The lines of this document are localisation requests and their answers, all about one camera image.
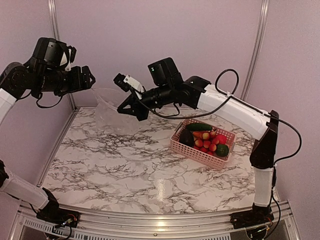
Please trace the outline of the clear zip top bag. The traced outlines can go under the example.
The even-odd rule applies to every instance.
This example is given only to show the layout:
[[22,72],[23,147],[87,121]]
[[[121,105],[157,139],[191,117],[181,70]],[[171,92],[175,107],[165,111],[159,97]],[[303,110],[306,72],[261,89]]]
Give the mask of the clear zip top bag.
[[110,134],[131,135],[137,133],[144,126],[134,116],[120,114],[118,106],[126,99],[127,95],[112,88],[94,88],[97,101],[95,108],[95,125],[99,130]]

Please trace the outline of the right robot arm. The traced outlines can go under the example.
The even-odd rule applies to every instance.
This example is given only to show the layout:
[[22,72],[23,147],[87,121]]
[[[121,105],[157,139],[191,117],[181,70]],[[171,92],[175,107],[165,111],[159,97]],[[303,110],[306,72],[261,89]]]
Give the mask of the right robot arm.
[[146,120],[149,112],[168,104],[186,105],[200,109],[208,115],[219,117],[242,128],[254,138],[249,160],[254,169],[255,195],[251,210],[231,214],[231,223],[258,224],[273,220],[271,202],[275,179],[275,154],[278,139],[278,113],[260,110],[212,85],[199,76],[183,80],[171,57],[148,65],[148,70],[156,85],[145,90],[142,84],[129,75],[119,73],[114,83],[124,92],[131,92],[117,108],[120,114]]

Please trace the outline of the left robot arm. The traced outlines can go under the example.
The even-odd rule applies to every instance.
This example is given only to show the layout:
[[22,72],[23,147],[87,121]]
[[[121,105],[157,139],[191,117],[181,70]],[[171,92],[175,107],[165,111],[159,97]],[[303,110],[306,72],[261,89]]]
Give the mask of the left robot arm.
[[[10,63],[0,76],[0,119],[3,121],[15,103],[26,97],[25,91],[39,101],[44,92],[62,99],[65,95],[90,89],[96,82],[88,66],[71,66],[76,48],[49,37],[38,39],[30,59]],[[0,190],[38,209],[53,223],[63,219],[63,211],[54,195],[13,174],[0,164]]]

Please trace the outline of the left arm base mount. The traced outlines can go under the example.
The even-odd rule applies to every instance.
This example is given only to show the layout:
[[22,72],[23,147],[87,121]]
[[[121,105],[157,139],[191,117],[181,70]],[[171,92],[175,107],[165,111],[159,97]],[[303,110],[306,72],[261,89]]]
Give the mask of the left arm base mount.
[[63,208],[51,208],[39,210],[36,217],[40,220],[50,222],[56,226],[68,225],[72,228],[76,228],[79,222],[80,213],[78,211],[63,209]]

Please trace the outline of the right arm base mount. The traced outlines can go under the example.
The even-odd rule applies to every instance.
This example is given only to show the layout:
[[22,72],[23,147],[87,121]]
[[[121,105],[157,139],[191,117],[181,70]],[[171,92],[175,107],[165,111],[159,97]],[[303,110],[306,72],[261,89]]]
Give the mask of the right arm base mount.
[[274,220],[271,212],[246,210],[235,212],[230,215],[230,223],[234,229],[248,228],[256,225],[270,223]]

